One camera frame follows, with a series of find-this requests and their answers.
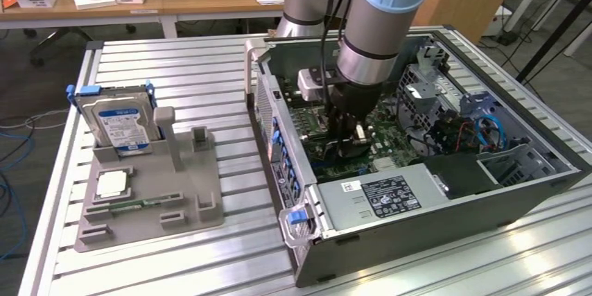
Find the white sticker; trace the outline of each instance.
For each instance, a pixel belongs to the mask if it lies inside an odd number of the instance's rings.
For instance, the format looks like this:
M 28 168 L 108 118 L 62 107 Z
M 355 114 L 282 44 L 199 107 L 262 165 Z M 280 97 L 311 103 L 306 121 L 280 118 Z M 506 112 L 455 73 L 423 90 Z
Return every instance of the white sticker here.
M 147 130 L 138 124 L 142 117 L 138 109 L 100 111 L 99 116 L 111 144 L 122 155 L 135 154 L 135 150 L 148 146 Z
M 131 14 L 156 14 L 159 10 L 131 10 Z
M 343 192 L 362 190 L 362 182 L 355 180 L 352 182 L 342 183 Z

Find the red wire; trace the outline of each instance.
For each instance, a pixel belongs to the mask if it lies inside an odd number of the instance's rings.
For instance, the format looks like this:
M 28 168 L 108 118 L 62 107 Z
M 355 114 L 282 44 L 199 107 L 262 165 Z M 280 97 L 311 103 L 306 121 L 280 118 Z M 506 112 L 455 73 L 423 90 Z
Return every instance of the red wire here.
M 458 152 L 459 151 L 459 148 L 460 148 L 460 135 L 463 134 L 463 129 L 464 129 L 464 126 L 466 125 L 470 125 L 468 123 L 463 123 L 463 125 L 460 126 L 460 130 L 459 130 L 459 139 L 456 140 L 456 150 L 455 150 L 455 152 Z

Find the circuit board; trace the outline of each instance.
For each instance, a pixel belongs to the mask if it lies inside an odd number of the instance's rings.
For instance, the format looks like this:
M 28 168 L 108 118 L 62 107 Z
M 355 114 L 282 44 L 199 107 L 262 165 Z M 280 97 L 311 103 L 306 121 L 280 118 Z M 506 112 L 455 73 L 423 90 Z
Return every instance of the circuit board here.
M 330 182 L 407 166 L 420 156 L 407 140 L 406 131 L 400 129 L 395 121 L 388 99 L 382 99 L 367 118 L 367 122 L 374 126 L 376 132 L 370 152 L 362 157 L 339 162 L 326 161 L 323 156 L 331 141 L 326 138 L 328 121 L 324 107 L 295 104 L 299 107 L 290 106 L 292 121 L 299 136 L 307 138 L 303 140 L 303 147 L 319 182 Z

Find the blue drive bracket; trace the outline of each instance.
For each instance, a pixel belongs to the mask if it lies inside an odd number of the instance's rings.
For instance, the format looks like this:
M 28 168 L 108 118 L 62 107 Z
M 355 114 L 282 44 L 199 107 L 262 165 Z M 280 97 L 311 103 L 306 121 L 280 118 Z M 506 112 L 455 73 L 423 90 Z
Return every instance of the blue drive bracket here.
M 280 130 L 276 130 L 276 132 L 274 132 L 274 136 L 271 137 L 271 142 L 272 143 L 279 143 L 280 142 L 280 138 L 282 138 Z
M 83 86 L 80 88 L 80 92 L 79 95 L 80 96 L 94 96 L 94 95 L 99 95 L 102 93 L 102 86 Z M 80 107 L 76 103 L 76 86 L 75 85 L 68 85 L 66 87 L 66 98 L 68 99 L 68 102 L 76 107 L 79 114 L 83 113 L 83 110 L 80 110 Z
M 150 104 L 152 104 L 152 108 L 156 109 L 156 97 L 155 97 L 155 85 L 151 83 L 150 80 L 147 80 L 147 83 L 144 84 L 147 86 L 147 93 L 150 97 Z

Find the motherboard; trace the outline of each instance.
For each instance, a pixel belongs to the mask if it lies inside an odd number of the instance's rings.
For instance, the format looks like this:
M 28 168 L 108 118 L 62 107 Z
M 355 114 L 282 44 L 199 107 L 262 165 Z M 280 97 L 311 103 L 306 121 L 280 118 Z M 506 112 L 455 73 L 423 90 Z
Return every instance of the motherboard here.
M 335 143 L 328 134 L 328 118 L 320 103 L 306 102 L 291 92 L 290 81 L 284 81 L 288 108 L 296 131 L 319 182 L 330 182 L 356 175 L 366 175 L 390 168 L 408 166 L 420 157 L 408 135 L 395 121 L 394 98 L 386 94 L 367 118 L 376 133 L 374 143 L 364 156 L 334 161 L 326 159 L 327 149 Z

